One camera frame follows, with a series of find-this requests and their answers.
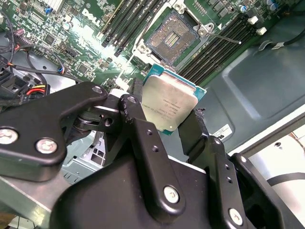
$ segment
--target sticker label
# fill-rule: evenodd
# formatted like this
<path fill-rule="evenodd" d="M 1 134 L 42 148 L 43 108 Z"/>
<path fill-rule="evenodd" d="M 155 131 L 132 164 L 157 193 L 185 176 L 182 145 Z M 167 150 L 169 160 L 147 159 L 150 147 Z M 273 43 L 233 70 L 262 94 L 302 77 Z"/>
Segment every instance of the sticker label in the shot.
<path fill-rule="evenodd" d="M 233 131 L 231 130 L 229 124 L 226 124 L 224 127 L 222 127 L 220 130 L 215 132 L 213 136 L 219 138 L 220 140 L 224 140 L 226 137 L 228 137 Z"/>

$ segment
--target cpu processor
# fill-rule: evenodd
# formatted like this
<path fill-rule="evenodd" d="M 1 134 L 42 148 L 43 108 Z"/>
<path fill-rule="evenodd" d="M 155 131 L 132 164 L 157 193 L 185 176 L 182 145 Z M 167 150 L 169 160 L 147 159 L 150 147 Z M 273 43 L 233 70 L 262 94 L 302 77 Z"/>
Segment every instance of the cpu processor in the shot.
<path fill-rule="evenodd" d="M 166 64 L 173 65 L 197 39 L 199 39 L 199 35 L 174 10 L 152 33 L 145 44 Z"/>
<path fill-rule="evenodd" d="M 154 64 L 144 79 L 142 108 L 147 121 L 170 135 L 187 118 L 206 91 Z"/>

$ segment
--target cable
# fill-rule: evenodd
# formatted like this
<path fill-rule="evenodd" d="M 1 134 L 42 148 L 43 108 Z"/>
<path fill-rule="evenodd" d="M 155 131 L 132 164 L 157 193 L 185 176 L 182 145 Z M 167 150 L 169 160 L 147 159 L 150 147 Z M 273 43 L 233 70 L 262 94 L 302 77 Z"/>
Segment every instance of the cable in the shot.
<path fill-rule="evenodd" d="M 285 46 L 288 46 L 288 45 L 291 45 L 297 41 L 299 41 L 300 39 L 302 39 L 303 37 L 305 37 L 305 29 L 303 29 L 302 32 L 300 32 L 299 35 L 297 35 L 296 37 L 294 37 L 293 39 L 291 40 L 288 40 L 286 42 L 272 42 L 272 41 L 264 41 L 260 44 L 260 47 L 259 47 L 259 51 L 262 51 L 264 50 L 267 46 L 271 46 L 272 49 L 279 49 L 281 47 L 285 47 Z"/>
<path fill-rule="evenodd" d="M 32 88 L 45 88 L 45 87 L 46 87 L 46 85 L 37 85 L 37 86 L 34 86 Z"/>
<path fill-rule="evenodd" d="M 23 72 L 41 73 L 41 74 L 49 74 L 49 75 L 59 75 L 59 76 L 62 76 L 62 77 L 65 77 L 65 78 L 74 80 L 74 81 L 76 81 L 76 82 L 78 82 L 78 83 L 82 83 L 82 82 L 83 82 L 83 80 L 80 80 L 80 79 L 78 79 L 78 78 L 75 78 L 75 77 L 73 77 L 72 75 L 67 74 L 67 73 L 65 73 L 64 75 L 62 75 L 61 73 L 58 73 L 58 72 L 31 69 L 31 68 L 26 68 L 26 67 L 14 65 L 14 64 L 12 65 L 12 67 L 15 68 L 16 70 L 23 71 Z"/>
<path fill-rule="evenodd" d="M 48 48 L 46 48 L 46 47 L 44 47 L 44 46 L 42 46 L 42 45 L 37 45 L 37 44 L 26 44 L 26 45 L 22 45 L 22 46 L 18 47 L 18 48 L 15 50 L 15 53 L 19 52 L 19 51 L 22 50 L 22 49 L 34 48 L 34 47 L 35 47 L 35 48 L 42 48 L 42 49 L 48 51 L 50 54 L 52 54 L 52 55 L 55 57 L 55 59 L 58 61 L 58 63 L 60 63 L 61 68 L 62 68 L 63 70 L 65 69 L 65 67 L 63 66 L 63 63 L 61 62 L 61 60 L 59 59 L 59 57 L 58 57 L 52 50 L 50 50 L 50 49 L 48 49 Z"/>
<path fill-rule="evenodd" d="M 5 49 L 0 50 L 0 54 L 3 54 L 3 53 L 11 51 L 10 62 L 12 62 L 13 61 L 13 57 L 14 57 L 14 48 L 15 48 L 13 25 L 12 25 L 10 19 L 8 18 L 8 16 L 3 12 L 3 10 L 0 10 L 0 12 L 5 17 L 6 22 L 9 25 L 10 33 L 11 33 L 10 47 L 8 47 L 8 49 L 6 49 L 6 50 Z"/>
<path fill-rule="evenodd" d="M 218 38 L 220 38 L 220 39 L 226 40 L 226 41 L 228 41 L 228 42 L 232 42 L 232 43 L 236 43 L 236 44 L 242 44 L 241 41 L 236 41 L 236 40 L 233 40 L 233 39 L 230 39 L 230 38 L 228 38 L 228 37 L 224 37 L 224 36 L 221 36 L 221 35 L 218 35 L 218 34 L 215 34 L 215 33 L 209 32 L 208 34 L 209 34 L 209 35 L 212 35 L 212 36 L 214 36 L 214 37 L 218 37 Z"/>
<path fill-rule="evenodd" d="M 31 62 L 30 53 L 28 51 L 25 53 L 25 59 L 27 60 L 28 65 L 32 69 L 36 69 L 35 66 Z M 37 77 L 39 78 L 39 80 L 41 81 L 42 84 L 47 84 L 46 78 L 44 78 L 44 76 L 41 73 L 36 73 L 36 75 L 37 75 Z"/>
<path fill-rule="evenodd" d="M 20 106 L 21 99 L 0 100 L 0 106 Z"/>
<path fill-rule="evenodd" d="M 18 216 L 18 225 L 17 225 L 17 229 L 19 228 L 19 223 L 20 223 L 20 216 Z"/>
<path fill-rule="evenodd" d="M 301 38 L 303 38 L 305 36 L 305 29 L 299 34 L 297 35 L 295 38 L 287 41 L 287 42 L 284 42 L 284 46 L 287 46 L 287 45 L 290 45 L 290 44 L 293 44 L 295 42 L 297 42 L 298 40 L 300 40 Z"/>
<path fill-rule="evenodd" d="M 27 95 L 29 95 L 29 94 L 31 94 L 31 93 L 33 93 L 33 92 L 42 92 L 42 93 L 44 93 L 45 90 L 40 89 L 40 88 L 30 89 L 30 90 L 27 92 Z"/>

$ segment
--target black cable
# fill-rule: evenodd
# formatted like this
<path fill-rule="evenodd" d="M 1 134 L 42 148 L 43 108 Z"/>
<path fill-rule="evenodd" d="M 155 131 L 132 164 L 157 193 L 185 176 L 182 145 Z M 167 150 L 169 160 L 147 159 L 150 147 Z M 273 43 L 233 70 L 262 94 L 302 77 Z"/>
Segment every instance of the black cable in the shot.
<path fill-rule="evenodd" d="M 19 228 L 19 223 L 20 223 L 20 216 L 18 216 L 18 225 L 17 225 L 17 229 Z"/>
<path fill-rule="evenodd" d="M 35 69 L 35 66 L 32 64 L 31 62 L 31 59 L 30 59 L 30 53 L 29 52 L 25 52 L 25 59 L 27 60 L 28 62 L 28 65 L 32 68 L 32 69 Z M 46 85 L 47 84 L 47 81 L 46 79 L 44 78 L 44 76 L 41 74 L 41 73 L 36 73 L 37 77 L 39 78 L 39 80 L 41 81 L 42 84 Z"/>
<path fill-rule="evenodd" d="M 62 76 L 62 77 L 74 80 L 74 81 L 76 81 L 78 83 L 82 83 L 83 82 L 82 80 L 80 80 L 78 78 L 75 78 L 72 75 L 67 74 L 67 73 L 62 75 L 62 74 L 60 74 L 58 72 L 31 69 L 31 68 L 26 68 L 26 67 L 23 67 L 23 66 L 18 66 L 18 65 L 13 65 L 13 68 L 15 68 L 16 70 L 19 70 L 19 71 L 29 72 L 29 73 L 41 73 L 41 74 L 49 74 L 49 75 L 59 75 L 59 76 Z"/>
<path fill-rule="evenodd" d="M 305 29 L 299 34 L 299 35 L 297 35 L 295 38 L 293 38 L 293 39 L 291 39 L 291 40 L 289 40 L 289 41 L 287 41 L 287 42 L 284 42 L 284 46 L 287 46 L 287 45 L 290 45 L 290 44 L 293 44 L 293 43 L 295 43 L 295 42 L 297 42 L 297 41 L 299 41 L 301 38 L 303 38 L 305 36 Z"/>
<path fill-rule="evenodd" d="M 12 62 L 13 61 L 13 57 L 14 57 L 14 49 L 15 49 L 15 40 L 14 40 L 13 25 L 12 25 L 10 19 L 8 18 L 8 16 L 3 12 L 3 10 L 0 10 L 0 12 L 5 17 L 6 22 L 9 25 L 10 33 L 11 33 L 10 47 L 8 49 L 6 49 L 6 50 L 5 49 L 0 50 L 0 54 L 3 54 L 3 53 L 11 51 L 10 62 Z"/>
<path fill-rule="evenodd" d="M 20 106 L 21 105 L 21 99 L 10 99 L 10 100 L 0 100 L 0 106 Z"/>
<path fill-rule="evenodd" d="M 64 69 L 65 67 L 63 66 L 63 63 L 61 62 L 61 60 L 59 59 L 59 57 L 50 49 L 42 46 L 42 45 L 37 45 L 37 44 L 26 44 L 26 45 L 22 45 L 20 47 L 18 47 L 16 50 L 15 50 L 15 53 L 19 52 L 21 49 L 26 49 L 26 48 L 42 48 L 46 51 L 48 51 L 50 54 L 52 54 L 55 59 L 60 63 L 61 65 L 61 68 Z"/>

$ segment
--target blue capacitor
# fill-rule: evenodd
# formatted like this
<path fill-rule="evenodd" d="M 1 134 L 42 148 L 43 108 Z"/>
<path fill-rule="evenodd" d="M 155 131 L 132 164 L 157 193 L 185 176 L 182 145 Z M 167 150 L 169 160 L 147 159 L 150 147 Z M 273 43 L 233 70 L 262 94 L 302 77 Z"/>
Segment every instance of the blue capacitor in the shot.
<path fill-rule="evenodd" d="M 267 7 L 270 11 L 275 11 L 278 8 L 278 4 L 273 3 L 272 5 Z"/>
<path fill-rule="evenodd" d="M 247 7 L 246 6 L 238 6 L 238 10 L 241 12 L 241 13 L 245 13 L 247 11 Z"/>

